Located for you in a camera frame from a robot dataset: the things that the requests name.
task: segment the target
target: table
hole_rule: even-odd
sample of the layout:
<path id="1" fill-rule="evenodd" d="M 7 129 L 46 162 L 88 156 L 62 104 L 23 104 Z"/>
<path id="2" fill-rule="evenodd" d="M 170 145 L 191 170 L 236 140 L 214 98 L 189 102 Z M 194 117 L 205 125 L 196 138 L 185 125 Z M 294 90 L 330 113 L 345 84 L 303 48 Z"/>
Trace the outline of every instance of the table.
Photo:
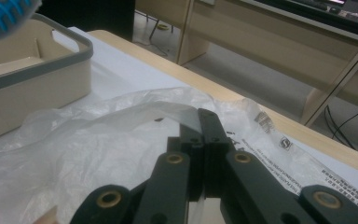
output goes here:
<path id="1" fill-rule="evenodd" d="M 145 49 L 142 49 L 131 42 L 112 35 L 106 31 L 89 32 L 94 37 L 102 40 L 110 46 L 119 49 L 131 57 L 141 60 L 168 76 L 175 77 L 188 85 L 211 94 L 214 98 L 224 101 L 240 100 L 243 96 L 231 91 L 211 80 L 202 77 L 194 72 L 172 63 L 164 58 L 159 57 Z M 270 110 L 264 106 L 262 108 L 268 113 L 276 128 L 287 136 L 296 139 L 298 144 L 308 145 L 317 149 L 319 152 L 328 157 L 332 157 L 338 161 L 348 164 L 358 170 L 358 152 L 337 143 L 315 131 L 292 121 L 279 113 Z M 219 211 L 219 200 L 207 199 L 203 210 L 202 223 L 224 223 Z"/>

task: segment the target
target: plastic bag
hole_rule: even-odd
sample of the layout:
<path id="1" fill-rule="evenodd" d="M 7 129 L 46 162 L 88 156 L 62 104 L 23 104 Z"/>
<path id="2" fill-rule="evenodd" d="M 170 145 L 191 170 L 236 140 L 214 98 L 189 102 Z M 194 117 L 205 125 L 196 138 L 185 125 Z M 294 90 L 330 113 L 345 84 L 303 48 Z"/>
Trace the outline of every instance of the plastic bag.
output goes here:
<path id="1" fill-rule="evenodd" d="M 236 148 L 254 153 L 288 190 L 332 187 L 325 173 L 341 181 L 283 141 L 251 100 L 219 102 L 191 88 L 141 91 L 30 115 L 14 139 L 0 147 L 0 223 L 32 223 L 55 205 L 59 222 L 69 223 L 98 187 L 136 187 L 150 177 L 167 138 L 178 136 L 178 122 L 200 129 L 194 113 L 200 107 L 215 112 Z"/>

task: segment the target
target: desk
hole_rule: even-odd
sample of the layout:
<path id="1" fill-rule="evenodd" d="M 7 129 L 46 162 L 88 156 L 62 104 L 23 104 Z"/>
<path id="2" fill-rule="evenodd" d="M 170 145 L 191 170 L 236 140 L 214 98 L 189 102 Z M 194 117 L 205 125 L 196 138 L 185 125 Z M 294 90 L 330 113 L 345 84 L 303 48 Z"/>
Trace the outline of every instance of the desk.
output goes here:
<path id="1" fill-rule="evenodd" d="M 99 50 L 96 50 L 96 53 L 93 56 L 93 60 L 95 60 L 94 68 L 98 69 L 98 65 L 100 64 L 99 60 L 101 58 L 109 58 L 109 62 L 116 62 L 112 64 L 113 67 L 120 67 L 121 73 L 120 74 L 111 74 L 103 70 L 101 74 L 103 74 L 102 78 L 109 78 L 114 75 L 118 76 L 118 79 L 116 79 L 117 82 L 108 83 L 106 86 L 106 89 L 108 92 L 111 93 L 111 95 L 108 95 L 107 97 L 112 97 L 112 95 L 115 95 L 115 90 L 123 91 L 121 84 L 125 84 L 126 81 L 130 81 L 131 85 L 136 86 L 146 86 L 143 81 L 147 81 L 147 76 L 153 76 L 155 81 L 160 81 L 160 86 L 164 87 L 171 87 L 172 85 L 181 85 L 183 83 L 187 83 L 190 86 L 193 86 L 201 91 L 205 91 L 207 93 L 210 93 L 213 97 L 219 99 L 219 100 L 225 100 L 225 101 L 233 101 L 233 100 L 240 100 L 243 98 L 243 96 L 238 95 L 237 93 L 228 90 L 224 87 L 219 86 L 216 83 L 213 83 L 211 80 L 208 80 L 204 77 L 201 77 L 191 71 L 186 70 L 185 68 L 175 64 L 171 63 L 158 55 L 155 55 L 145 49 L 142 49 L 131 42 L 128 42 L 122 38 L 117 37 L 116 35 L 112 35 L 110 33 L 107 33 L 105 31 L 93 31 L 90 32 L 92 35 L 92 40 L 95 41 L 95 37 L 97 37 L 97 41 L 101 42 L 103 41 L 103 45 L 99 47 Z M 103 54 L 101 53 L 101 49 L 108 48 L 106 44 L 109 44 L 115 49 L 115 52 L 121 51 L 119 54 Z M 122 58 L 131 58 L 131 59 L 138 59 L 141 62 L 143 62 L 143 65 L 148 71 L 145 71 L 144 76 L 136 76 L 138 78 L 144 78 L 141 83 L 139 83 L 139 79 L 132 79 L 130 78 L 131 73 L 138 73 L 144 70 L 139 69 L 132 69 L 131 66 L 126 64 L 120 64 L 120 62 L 123 62 Z M 156 88 L 158 85 L 147 85 L 149 88 Z M 93 92 L 91 95 L 88 95 L 87 97 L 83 98 L 81 101 L 83 104 L 87 103 L 95 103 L 95 101 L 91 101 L 92 99 L 95 100 L 96 96 L 98 94 L 95 94 L 95 92 L 98 93 L 100 90 L 92 90 Z M 347 165 L 340 163 L 341 161 L 344 163 L 347 163 L 351 168 L 354 167 L 358 170 L 358 153 L 352 151 L 351 149 L 348 149 L 333 140 L 330 140 L 290 119 L 285 118 L 284 116 L 269 110 L 264 107 L 268 115 L 271 117 L 272 121 L 275 123 L 278 130 L 285 133 L 287 136 L 295 139 L 299 144 L 304 145 L 306 147 L 314 147 L 317 150 L 314 153 L 319 154 L 326 154 L 329 155 L 336 160 L 332 160 L 327 158 L 330 161 L 333 161 L 334 163 L 339 166 L 338 168 L 331 168 L 333 171 L 339 171 L 340 170 L 346 170 Z M 356 182 L 358 180 L 358 171 L 355 170 L 354 173 L 356 175 L 350 175 L 345 176 L 345 171 L 343 174 L 338 173 L 343 178 L 350 179 L 352 182 Z M 217 202 L 213 201 L 213 206 L 217 206 Z M 216 219 L 210 220 L 209 222 L 206 221 L 205 223 L 216 223 Z"/>
<path id="2" fill-rule="evenodd" d="M 243 98 L 243 96 L 238 95 L 234 91 L 222 87 L 205 77 L 193 73 L 176 63 L 167 61 L 164 58 L 161 58 L 106 31 L 93 31 L 90 32 L 90 34 L 111 45 L 115 49 L 120 49 L 121 51 L 128 53 L 130 56 L 157 68 L 164 74 L 175 77 L 196 89 L 211 94 L 216 99 L 235 101 Z M 296 139 L 298 143 L 316 148 L 319 152 L 338 161 L 342 161 L 358 170 L 358 152 L 344 147 L 341 144 L 316 133 L 315 131 L 297 122 L 294 122 L 273 110 L 266 107 L 263 107 L 263 109 L 271 117 L 272 121 L 276 125 L 276 128 L 282 133 Z M 202 223 L 223 223 L 223 219 L 216 216 L 216 214 L 220 214 L 219 212 L 215 212 L 219 210 L 218 206 L 219 203 L 217 200 L 207 201 Z"/>
<path id="3" fill-rule="evenodd" d="M 307 126 L 336 96 L 358 105 L 357 34 L 254 0 L 215 0 L 212 6 L 188 0 L 188 7 L 177 8 L 180 20 L 162 14 L 166 7 L 156 1 L 138 0 L 137 8 L 182 30 L 177 63 L 200 56 L 213 42 L 307 83 L 314 88 L 301 118 Z"/>

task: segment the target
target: blue object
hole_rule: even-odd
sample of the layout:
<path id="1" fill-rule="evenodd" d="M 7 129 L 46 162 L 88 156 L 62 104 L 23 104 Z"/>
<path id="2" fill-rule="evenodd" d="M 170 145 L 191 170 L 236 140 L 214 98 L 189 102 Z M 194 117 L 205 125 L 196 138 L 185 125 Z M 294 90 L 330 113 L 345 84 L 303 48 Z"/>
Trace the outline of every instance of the blue object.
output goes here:
<path id="1" fill-rule="evenodd" d="M 40 0 L 0 0 L 0 38 L 16 30 L 40 6 Z"/>

